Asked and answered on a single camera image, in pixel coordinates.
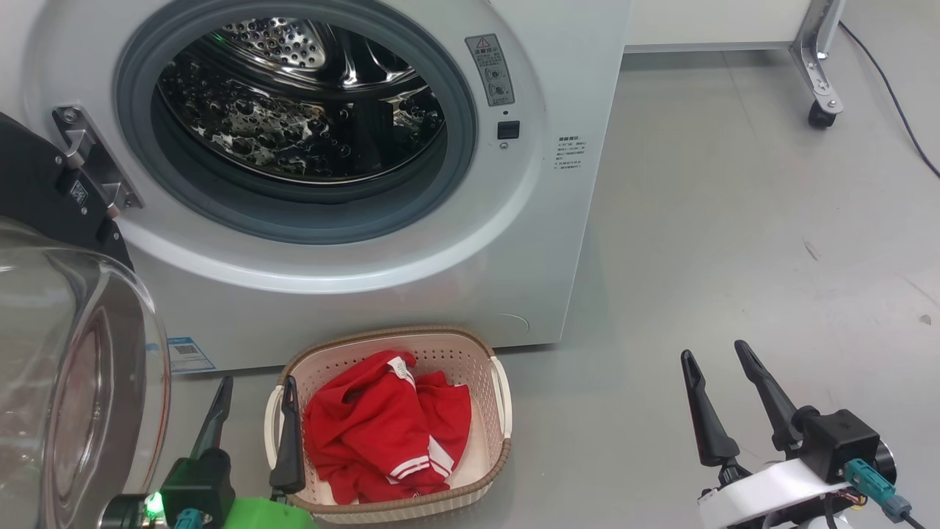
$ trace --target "washing machine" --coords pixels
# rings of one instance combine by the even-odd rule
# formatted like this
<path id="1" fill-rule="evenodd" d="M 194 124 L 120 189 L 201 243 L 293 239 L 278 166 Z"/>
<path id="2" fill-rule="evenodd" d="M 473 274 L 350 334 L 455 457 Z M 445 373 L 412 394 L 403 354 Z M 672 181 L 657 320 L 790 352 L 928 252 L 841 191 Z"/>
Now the washing machine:
<path id="1" fill-rule="evenodd" d="M 397 326 L 546 344 L 629 8 L 7 0 L 0 111 L 88 176 L 69 207 L 103 197 L 175 371 Z"/>

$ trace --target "gray rubber seal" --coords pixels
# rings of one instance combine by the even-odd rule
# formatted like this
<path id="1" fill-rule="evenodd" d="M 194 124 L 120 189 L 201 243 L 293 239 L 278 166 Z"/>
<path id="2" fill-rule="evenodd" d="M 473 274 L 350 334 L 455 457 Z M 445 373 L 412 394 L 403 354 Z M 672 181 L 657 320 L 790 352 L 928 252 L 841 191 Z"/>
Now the gray rubber seal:
<path id="1" fill-rule="evenodd" d="M 155 91 L 161 71 L 186 45 L 214 29 L 272 15 L 339 25 L 393 50 L 434 91 L 446 130 L 421 158 L 395 173 L 331 189 L 264 180 L 197 145 Z M 128 145 L 175 199 L 235 230 L 289 243 L 351 243 L 415 222 L 457 188 L 476 145 L 476 109 L 460 69 L 421 27 L 371 0 L 177 0 L 138 30 L 121 61 L 115 91 Z"/>

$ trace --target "beige basket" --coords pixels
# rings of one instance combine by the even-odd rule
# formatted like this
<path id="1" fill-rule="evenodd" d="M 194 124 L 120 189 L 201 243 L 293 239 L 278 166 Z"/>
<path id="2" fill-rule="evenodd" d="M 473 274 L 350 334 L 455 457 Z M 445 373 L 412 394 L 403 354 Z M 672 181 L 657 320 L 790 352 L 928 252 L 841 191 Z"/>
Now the beige basket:
<path id="1" fill-rule="evenodd" d="M 305 454 L 306 489 L 289 499 L 318 518 L 333 523 L 398 521 L 470 505 L 486 494 L 509 458 L 512 404 L 506 372 L 493 351 L 463 330 L 409 328 L 359 334 L 312 347 L 284 368 L 264 416 L 264 447 L 271 468 L 277 461 L 280 443 L 279 405 L 285 378 L 291 376 L 297 382 L 303 431 L 303 412 L 313 393 L 358 361 L 388 349 L 414 354 L 417 375 L 443 371 L 451 384 L 466 384 L 470 388 L 473 404 L 470 437 L 457 469 L 447 480 L 451 489 L 394 502 L 337 505 L 329 483 L 317 477 Z"/>

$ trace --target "metal hinge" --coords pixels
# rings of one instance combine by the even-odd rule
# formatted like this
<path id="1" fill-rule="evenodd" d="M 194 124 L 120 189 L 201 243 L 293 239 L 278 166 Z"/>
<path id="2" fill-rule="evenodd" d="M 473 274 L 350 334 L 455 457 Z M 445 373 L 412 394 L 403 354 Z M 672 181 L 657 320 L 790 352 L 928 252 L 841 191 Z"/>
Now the metal hinge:
<path id="1" fill-rule="evenodd" d="M 53 110 L 53 120 L 66 142 L 66 164 L 88 177 L 104 199 L 111 218 L 121 210 L 142 207 L 133 186 L 98 139 L 81 106 L 58 106 Z"/>

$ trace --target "red garment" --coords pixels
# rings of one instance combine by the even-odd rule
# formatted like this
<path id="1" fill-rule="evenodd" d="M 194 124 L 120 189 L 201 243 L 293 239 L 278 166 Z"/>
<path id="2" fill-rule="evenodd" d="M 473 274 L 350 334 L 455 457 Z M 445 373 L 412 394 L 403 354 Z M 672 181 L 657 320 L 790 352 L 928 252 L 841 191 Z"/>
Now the red garment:
<path id="1" fill-rule="evenodd" d="M 376 353 L 310 399 L 305 449 L 338 504 L 449 489 L 470 431 L 470 392 L 442 372 L 415 380 L 414 366 L 408 353 Z"/>

